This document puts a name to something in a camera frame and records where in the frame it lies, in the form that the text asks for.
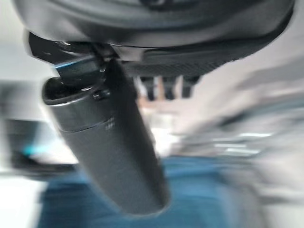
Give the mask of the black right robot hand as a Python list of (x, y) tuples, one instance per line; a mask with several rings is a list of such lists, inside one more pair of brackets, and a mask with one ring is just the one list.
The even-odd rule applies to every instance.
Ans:
[(267, 46), (287, 27), (293, 0), (16, 0), (31, 55), (54, 66), (41, 91), (55, 126), (96, 187), (120, 211), (169, 203), (159, 159), (136, 104), (134, 79), (154, 99)]

